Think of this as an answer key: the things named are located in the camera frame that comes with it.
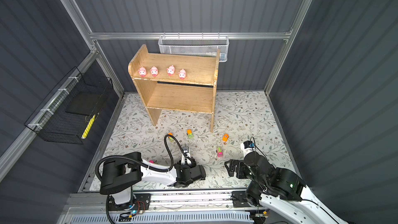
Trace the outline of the pink pig toy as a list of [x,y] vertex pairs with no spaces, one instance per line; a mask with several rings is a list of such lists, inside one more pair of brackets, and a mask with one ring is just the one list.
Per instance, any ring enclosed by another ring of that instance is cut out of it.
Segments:
[[151,74],[152,74],[153,77],[156,77],[156,76],[158,76],[158,74],[159,74],[159,70],[158,70],[158,68],[155,67],[155,66],[153,66],[153,67],[150,69],[150,72],[151,72]]
[[186,76],[187,76],[187,72],[186,72],[185,69],[181,69],[181,70],[178,72],[178,77],[179,77],[180,79],[185,79]]
[[147,75],[147,70],[146,70],[146,68],[145,67],[140,67],[139,69],[138,69],[138,73],[139,73],[139,76],[140,77],[145,77],[146,75]]
[[171,66],[167,67],[166,69],[167,69],[167,74],[169,76],[172,76],[175,74],[175,66],[171,65]]

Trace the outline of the pink pig toy front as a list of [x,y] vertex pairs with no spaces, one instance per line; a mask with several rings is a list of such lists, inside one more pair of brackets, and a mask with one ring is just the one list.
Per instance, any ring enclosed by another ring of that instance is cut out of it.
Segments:
[[167,69],[167,74],[169,76],[172,76],[175,74],[175,66],[171,65],[171,66],[167,67],[166,69]]

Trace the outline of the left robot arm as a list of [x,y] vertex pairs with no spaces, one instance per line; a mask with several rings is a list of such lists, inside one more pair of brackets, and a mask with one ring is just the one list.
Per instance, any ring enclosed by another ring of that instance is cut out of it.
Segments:
[[[182,154],[182,159],[176,163],[167,143],[170,139],[174,140]],[[131,187],[141,181],[185,188],[206,178],[204,167],[190,157],[189,149],[183,149],[174,136],[167,134],[164,145],[171,160],[168,167],[143,159],[140,152],[100,159],[95,166],[95,175],[101,183],[100,194],[112,196],[117,205],[122,205],[133,199]]]

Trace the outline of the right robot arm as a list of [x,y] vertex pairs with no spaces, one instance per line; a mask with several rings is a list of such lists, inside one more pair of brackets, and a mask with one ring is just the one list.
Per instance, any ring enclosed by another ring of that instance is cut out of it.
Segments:
[[323,204],[294,172],[276,168],[255,151],[224,163],[229,176],[250,179],[249,205],[268,208],[294,224],[347,224]]

